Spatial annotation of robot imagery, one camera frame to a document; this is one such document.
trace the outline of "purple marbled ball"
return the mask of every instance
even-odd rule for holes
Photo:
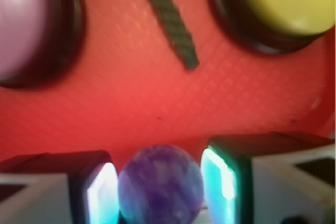
[[[119,202],[129,224],[191,223],[203,203],[200,168],[180,148],[143,149],[119,175]]]

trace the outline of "red textured mat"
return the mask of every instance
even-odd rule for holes
[[[98,148],[113,157],[160,143],[192,149],[213,134],[334,131],[334,30],[294,54],[265,57],[232,43],[207,0],[174,0],[201,63],[187,72],[148,0],[85,1],[87,36],[74,68],[44,88],[0,88],[0,159]]]

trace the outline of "black twisted strip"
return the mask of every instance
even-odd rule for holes
[[[186,29],[179,10],[172,0],[150,0],[168,39],[184,62],[186,69],[194,69],[199,62],[191,34]]]

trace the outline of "red surface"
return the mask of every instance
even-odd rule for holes
[[[260,56],[226,37],[207,0],[174,0],[201,62],[187,72],[148,0],[85,1],[74,68],[44,88],[0,88],[0,159],[102,148],[116,160],[162,143],[199,157],[214,134],[334,131],[334,31],[294,54]]]

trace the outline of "cyan light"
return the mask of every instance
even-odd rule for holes
[[[87,190],[90,224],[118,222],[118,175],[111,163],[106,163]]]
[[[214,223],[237,223],[236,175],[211,148],[201,160],[204,194]]]

